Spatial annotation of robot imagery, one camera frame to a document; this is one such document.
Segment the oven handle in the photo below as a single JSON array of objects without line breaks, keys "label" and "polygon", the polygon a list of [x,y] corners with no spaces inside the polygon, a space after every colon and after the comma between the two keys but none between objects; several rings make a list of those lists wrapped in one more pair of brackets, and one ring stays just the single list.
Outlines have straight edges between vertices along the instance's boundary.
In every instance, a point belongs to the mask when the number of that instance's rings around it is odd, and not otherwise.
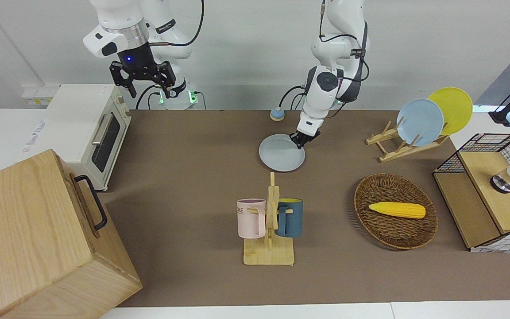
[{"label": "oven handle", "polygon": [[109,125],[113,120],[113,113],[106,114],[101,118],[100,126],[97,128],[96,135],[93,137],[92,145],[101,145],[104,142],[105,134],[108,132]]},{"label": "oven handle", "polygon": [[86,182],[88,182],[88,186],[89,186],[89,190],[91,190],[92,192],[92,196],[93,196],[93,199],[96,201],[96,204],[97,204],[97,208],[98,210],[100,210],[100,214],[101,214],[101,222],[98,222],[93,228],[94,230],[100,230],[102,229],[105,224],[108,223],[108,217],[107,215],[105,214],[105,210],[104,210],[104,207],[101,205],[101,202],[100,202],[100,199],[97,197],[97,193],[96,193],[96,189],[93,188],[93,185],[92,185],[92,181],[89,180],[89,177],[86,176],[86,175],[80,175],[80,176],[76,176],[74,178],[74,181],[75,182],[80,182],[82,180],[85,180]]}]

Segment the white plate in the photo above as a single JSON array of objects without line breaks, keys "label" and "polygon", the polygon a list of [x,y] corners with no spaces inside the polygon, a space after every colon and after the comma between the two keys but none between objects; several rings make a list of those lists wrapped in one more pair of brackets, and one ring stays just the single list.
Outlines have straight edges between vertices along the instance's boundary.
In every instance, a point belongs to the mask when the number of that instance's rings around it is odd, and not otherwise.
[{"label": "white plate", "polygon": [[259,157],[265,165],[275,171],[295,170],[304,162],[304,148],[298,149],[286,134],[267,137],[259,145]]},{"label": "white plate", "polygon": [[414,143],[415,147],[423,147],[438,138],[444,126],[444,116],[436,103],[429,99],[417,99],[407,103],[397,116],[397,123],[405,117],[397,131],[401,139],[412,143],[417,135],[421,135]]}]

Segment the yellow corn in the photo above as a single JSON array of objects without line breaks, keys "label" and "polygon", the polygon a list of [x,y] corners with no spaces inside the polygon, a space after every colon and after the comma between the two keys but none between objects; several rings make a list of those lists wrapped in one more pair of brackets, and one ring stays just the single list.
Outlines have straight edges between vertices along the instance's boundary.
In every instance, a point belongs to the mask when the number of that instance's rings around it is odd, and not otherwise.
[{"label": "yellow corn", "polygon": [[408,202],[376,202],[369,208],[381,214],[403,218],[423,218],[426,216],[426,208],[419,204]]}]

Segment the dark blue mug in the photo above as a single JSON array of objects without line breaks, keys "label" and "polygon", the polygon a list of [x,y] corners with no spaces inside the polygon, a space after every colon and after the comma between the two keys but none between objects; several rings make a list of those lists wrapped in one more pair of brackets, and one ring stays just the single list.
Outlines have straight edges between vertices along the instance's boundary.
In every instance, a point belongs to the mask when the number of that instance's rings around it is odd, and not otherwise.
[{"label": "dark blue mug", "polygon": [[298,198],[279,198],[279,228],[275,234],[281,237],[299,237],[302,234],[302,200]]}]

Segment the mug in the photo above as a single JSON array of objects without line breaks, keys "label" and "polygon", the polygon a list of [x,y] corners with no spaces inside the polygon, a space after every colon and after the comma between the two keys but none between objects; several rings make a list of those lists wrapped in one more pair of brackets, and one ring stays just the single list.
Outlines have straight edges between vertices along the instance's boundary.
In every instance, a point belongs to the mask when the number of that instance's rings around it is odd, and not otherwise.
[{"label": "mug", "polygon": [[260,198],[237,201],[237,233],[241,238],[255,239],[265,236],[265,208],[267,202]]},{"label": "mug", "polygon": [[279,198],[279,228],[275,234],[281,237],[299,237],[302,234],[302,200]]}]

